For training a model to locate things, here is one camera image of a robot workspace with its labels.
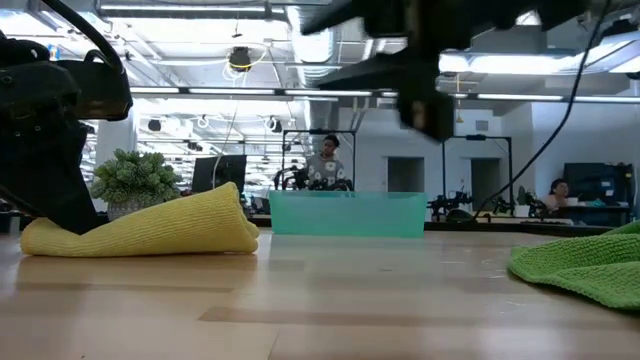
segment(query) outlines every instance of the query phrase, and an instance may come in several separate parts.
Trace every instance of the ceiling light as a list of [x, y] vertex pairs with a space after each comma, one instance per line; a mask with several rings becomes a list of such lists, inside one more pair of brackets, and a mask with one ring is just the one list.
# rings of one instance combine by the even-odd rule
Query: ceiling light
[[275, 95], [270, 89], [215, 89], [215, 88], [189, 88], [192, 94], [211, 95]]
[[559, 95], [478, 94], [478, 100], [562, 101]]
[[634, 96], [576, 96], [576, 102], [610, 103], [610, 104], [640, 104], [640, 97]]
[[[590, 66], [591, 64], [613, 54], [614, 52], [622, 49], [623, 47], [629, 45], [631, 41], [621, 41], [618, 43], [610, 43], [610, 44], [601, 44], [600, 46], [596, 46], [589, 50], [589, 56], [587, 56], [587, 61], [585, 66]], [[577, 70], [582, 62], [582, 58], [584, 57], [584, 52], [576, 55], [566, 57], [564, 59], [559, 59], [559, 69], [558, 70]]]
[[635, 57], [626, 63], [618, 66], [617, 68], [611, 70], [612, 73], [637, 73], [640, 72], [640, 56]]
[[132, 94], [177, 94], [180, 90], [171, 87], [131, 87]]
[[473, 59], [469, 71], [485, 74], [547, 75], [559, 70], [558, 60], [536, 55], [488, 55]]
[[[102, 5], [100, 10], [122, 10], [122, 11], [228, 11], [234, 13], [264, 11], [264, 7], [248, 6], [248, 7], [230, 7], [230, 6], [193, 6], [193, 5]], [[282, 14], [284, 9], [272, 9], [274, 13]]]
[[535, 10], [531, 10], [526, 12], [516, 19], [516, 25], [520, 26], [539, 26], [542, 25], [540, 21], [540, 16]]
[[285, 90], [291, 96], [372, 96], [371, 91]]
[[469, 63], [467, 58], [458, 55], [440, 55], [438, 68], [441, 72], [467, 72], [469, 71]]

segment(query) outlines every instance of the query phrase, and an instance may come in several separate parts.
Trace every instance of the man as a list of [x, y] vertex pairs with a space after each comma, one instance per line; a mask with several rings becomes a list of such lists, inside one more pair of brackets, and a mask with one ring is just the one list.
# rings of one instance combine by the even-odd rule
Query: man
[[340, 141], [335, 135], [324, 138], [322, 151], [307, 159], [307, 175], [309, 182], [327, 180], [327, 185], [333, 185], [336, 180], [346, 178], [344, 165], [335, 158], [335, 151], [340, 147]]

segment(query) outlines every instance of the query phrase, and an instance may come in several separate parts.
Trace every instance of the white pot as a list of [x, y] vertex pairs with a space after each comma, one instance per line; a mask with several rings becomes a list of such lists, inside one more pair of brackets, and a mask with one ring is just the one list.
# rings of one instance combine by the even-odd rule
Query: white pot
[[529, 205], [517, 205], [513, 215], [515, 217], [529, 217]]

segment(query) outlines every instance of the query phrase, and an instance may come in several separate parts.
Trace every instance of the teal plastic bin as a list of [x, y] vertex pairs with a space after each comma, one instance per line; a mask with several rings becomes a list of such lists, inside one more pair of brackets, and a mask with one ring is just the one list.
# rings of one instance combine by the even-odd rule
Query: teal plastic bin
[[282, 235], [422, 237], [424, 193], [271, 191], [271, 226]]

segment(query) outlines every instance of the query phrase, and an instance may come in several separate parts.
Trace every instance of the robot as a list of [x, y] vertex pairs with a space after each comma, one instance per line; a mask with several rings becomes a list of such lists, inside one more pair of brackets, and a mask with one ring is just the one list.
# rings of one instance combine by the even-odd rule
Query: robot
[[[84, 61], [49, 60], [46, 47], [0, 33], [0, 197], [23, 212], [83, 234], [103, 224], [78, 166], [86, 128], [118, 121], [133, 105], [127, 74], [108, 41], [60, 0], [42, 0], [93, 41]], [[509, 29], [536, 10], [543, 29], [584, 12], [584, 0], [336, 0], [304, 26], [311, 34], [355, 17], [374, 38], [408, 46], [329, 74], [327, 90], [393, 89], [402, 123], [434, 141], [453, 135], [453, 100], [435, 89], [440, 53], [466, 49], [474, 35]]]

